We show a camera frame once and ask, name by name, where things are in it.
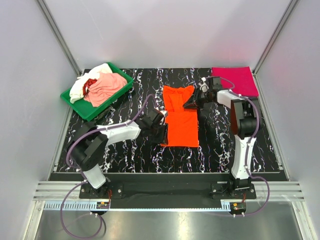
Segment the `orange t-shirt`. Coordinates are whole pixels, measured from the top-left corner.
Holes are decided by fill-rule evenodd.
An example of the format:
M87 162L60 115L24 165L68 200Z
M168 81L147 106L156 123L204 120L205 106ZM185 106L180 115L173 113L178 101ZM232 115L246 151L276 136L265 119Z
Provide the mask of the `orange t-shirt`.
M168 124L168 143L164 144L165 147L199 146L197 110L183 107L194 90L192 85L179 88L167 85L163 87L164 110L167 111L165 122Z

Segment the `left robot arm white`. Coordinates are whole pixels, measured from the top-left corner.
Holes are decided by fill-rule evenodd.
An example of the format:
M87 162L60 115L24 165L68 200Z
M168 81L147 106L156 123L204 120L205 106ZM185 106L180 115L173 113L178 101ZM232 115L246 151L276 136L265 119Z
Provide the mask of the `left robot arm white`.
M137 138L148 138L158 145L167 144L167 116L166 110L153 108L146 114L138 113L133 119L117 124L96 125L87 122L70 142L66 163L80 172L86 182L84 187L88 187L95 197L103 198L109 188L109 180L99 167L105 148Z

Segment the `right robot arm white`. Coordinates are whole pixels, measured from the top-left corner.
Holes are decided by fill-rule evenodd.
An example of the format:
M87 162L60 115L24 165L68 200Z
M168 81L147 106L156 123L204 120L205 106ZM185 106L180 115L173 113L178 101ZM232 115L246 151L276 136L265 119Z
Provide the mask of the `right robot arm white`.
M227 79L219 76L203 77L191 97L183 104L186 110L200 110L206 103L217 103L230 109L230 127L235 138L234 161L229 179L220 190L213 189L212 195L229 195L241 198L252 186L251 161L256 135L260 129L261 110L257 97L235 93L222 86Z

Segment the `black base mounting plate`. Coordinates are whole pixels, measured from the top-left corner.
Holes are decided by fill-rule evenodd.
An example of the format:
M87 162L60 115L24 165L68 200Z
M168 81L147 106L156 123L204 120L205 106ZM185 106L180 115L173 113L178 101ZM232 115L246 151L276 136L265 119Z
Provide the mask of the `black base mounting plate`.
M110 173L108 191L96 196L88 187L77 186L78 173L53 173L46 197L70 201L111 200L113 209L204 209L218 206L227 194L213 195L224 186L229 173Z

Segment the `folded magenta t-shirt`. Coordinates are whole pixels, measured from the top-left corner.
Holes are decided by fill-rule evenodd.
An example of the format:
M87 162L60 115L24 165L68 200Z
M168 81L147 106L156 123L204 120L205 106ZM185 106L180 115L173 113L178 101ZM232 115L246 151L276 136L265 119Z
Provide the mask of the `folded magenta t-shirt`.
M231 89L237 94L247 97L258 97L259 92L255 85L253 75L249 66L245 67L213 67L212 75L220 77L221 84L225 89Z

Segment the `pink t-shirt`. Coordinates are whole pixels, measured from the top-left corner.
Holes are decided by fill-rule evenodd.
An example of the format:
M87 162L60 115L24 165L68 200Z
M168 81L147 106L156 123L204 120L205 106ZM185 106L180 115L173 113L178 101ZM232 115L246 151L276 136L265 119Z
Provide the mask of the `pink t-shirt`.
M84 100L90 102L95 108L99 107L127 83L127 80L118 73L100 73L99 79L90 86Z

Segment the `green plastic tray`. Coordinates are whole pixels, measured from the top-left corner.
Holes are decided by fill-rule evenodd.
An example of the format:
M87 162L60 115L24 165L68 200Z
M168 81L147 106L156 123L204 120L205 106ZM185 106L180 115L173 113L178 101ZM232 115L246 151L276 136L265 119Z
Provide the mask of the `green plastic tray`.
M68 90L60 94L83 120L91 121L133 87L133 78L107 62L95 66L76 78Z

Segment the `red black patterned t-shirt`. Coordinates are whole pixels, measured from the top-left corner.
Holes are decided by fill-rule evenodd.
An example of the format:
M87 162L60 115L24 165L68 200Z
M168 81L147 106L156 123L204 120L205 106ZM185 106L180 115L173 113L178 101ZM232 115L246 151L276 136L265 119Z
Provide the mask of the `red black patterned t-shirt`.
M89 92L89 88L91 85L95 84L98 80L89 78L83 85L82 91L83 95L85 96Z

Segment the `white t-shirt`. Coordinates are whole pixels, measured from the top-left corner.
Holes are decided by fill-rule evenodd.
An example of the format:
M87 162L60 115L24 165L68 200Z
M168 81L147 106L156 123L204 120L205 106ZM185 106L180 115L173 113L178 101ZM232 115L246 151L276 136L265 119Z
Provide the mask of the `white t-shirt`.
M71 104L74 104L76 101L84 98L88 88L85 84L88 80L98 80L100 78L100 73L109 74L112 73L112 70L107 63L103 63L77 78L69 92Z

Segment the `aluminium front rail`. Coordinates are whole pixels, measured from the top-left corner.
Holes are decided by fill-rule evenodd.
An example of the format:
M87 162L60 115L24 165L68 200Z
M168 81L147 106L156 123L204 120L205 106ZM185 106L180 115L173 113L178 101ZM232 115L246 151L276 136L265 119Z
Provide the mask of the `aluminium front rail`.
M268 186L255 182L246 197L220 195L204 182L120 183L110 185L102 198L88 196L77 181L41 181L33 200L43 201L47 210L139 211L139 212L230 212L233 203L302 202L297 182L271 181Z

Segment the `aluminium corner post left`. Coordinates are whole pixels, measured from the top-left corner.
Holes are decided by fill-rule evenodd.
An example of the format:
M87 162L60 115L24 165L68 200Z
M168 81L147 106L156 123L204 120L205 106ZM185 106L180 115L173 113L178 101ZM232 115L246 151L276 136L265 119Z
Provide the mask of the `aluminium corner post left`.
M41 13L43 14L49 28L51 29L54 37L56 38L62 52L64 53L68 63L70 64L72 70L77 76L80 76L82 73L82 70L78 66L70 48L68 47L67 42L65 41L59 26L57 25L54 16L52 15L47 3L45 0L35 0L37 3Z

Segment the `aluminium corner post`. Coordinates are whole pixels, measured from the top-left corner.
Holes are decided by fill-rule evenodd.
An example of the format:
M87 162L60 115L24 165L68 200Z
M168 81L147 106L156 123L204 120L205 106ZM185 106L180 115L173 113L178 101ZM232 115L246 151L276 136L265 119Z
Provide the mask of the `aluminium corner post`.
M257 61L257 64L252 70L252 74L255 76L259 70L262 68L262 65L264 64L265 60L267 59L269 53L271 52L273 46L275 45L277 39L279 38L280 34L282 33L283 29L285 28L288 20L290 19L292 13L296 9L299 0L290 0L284 13L282 14L276 28L274 29L266 47L264 48L260 58Z
M64 53L68 63L70 64L72 70L77 76L80 76L82 73L82 70L78 66L70 48L68 47L67 42L65 41L59 26L57 25L54 16L52 15L47 3L45 0L35 0L37 3L41 13L43 14L49 28L51 29L54 37L56 38L62 52Z

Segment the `aluminium corner post right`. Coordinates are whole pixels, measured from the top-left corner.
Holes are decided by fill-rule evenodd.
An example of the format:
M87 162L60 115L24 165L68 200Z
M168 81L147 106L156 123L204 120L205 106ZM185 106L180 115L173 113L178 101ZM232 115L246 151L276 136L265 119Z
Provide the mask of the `aluminium corner post right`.
M265 60L267 59L269 53L271 52L273 46L275 45L277 39L279 38L280 34L282 33L283 29L285 28L288 20L290 19L292 13L296 9L299 0L290 0L284 13L282 14L276 28L274 29L266 47L264 48L260 58L257 61L257 64L252 70L252 74L255 76L259 70L262 68L262 65L264 64Z

